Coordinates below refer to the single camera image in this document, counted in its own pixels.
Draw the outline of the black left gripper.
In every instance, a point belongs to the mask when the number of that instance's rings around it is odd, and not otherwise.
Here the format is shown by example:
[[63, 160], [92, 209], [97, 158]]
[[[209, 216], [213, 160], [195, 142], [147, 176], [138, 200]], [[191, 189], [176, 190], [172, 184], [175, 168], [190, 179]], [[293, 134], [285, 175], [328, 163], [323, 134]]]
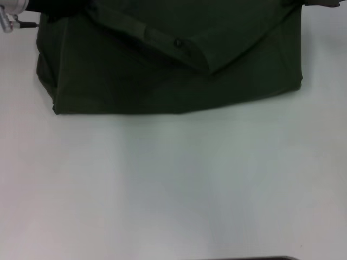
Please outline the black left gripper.
[[26, 11], [47, 15], [53, 20], [78, 14], [91, 0], [29, 0]]

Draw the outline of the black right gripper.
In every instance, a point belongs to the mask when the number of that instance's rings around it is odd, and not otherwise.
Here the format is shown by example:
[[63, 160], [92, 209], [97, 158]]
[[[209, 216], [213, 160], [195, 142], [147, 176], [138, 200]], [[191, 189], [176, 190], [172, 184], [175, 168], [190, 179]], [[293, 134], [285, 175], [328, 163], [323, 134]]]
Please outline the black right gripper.
[[342, 0], [303, 0], [305, 6], [321, 6], [336, 8], [340, 6]]

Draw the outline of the dark green FREE t-shirt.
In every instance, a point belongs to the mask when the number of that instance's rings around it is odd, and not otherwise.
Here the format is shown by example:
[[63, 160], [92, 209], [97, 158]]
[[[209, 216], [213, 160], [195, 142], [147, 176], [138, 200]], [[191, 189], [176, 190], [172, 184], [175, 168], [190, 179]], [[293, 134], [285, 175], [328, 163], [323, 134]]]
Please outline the dark green FREE t-shirt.
[[301, 86], [300, 0], [94, 0], [41, 15], [56, 114], [182, 114]]

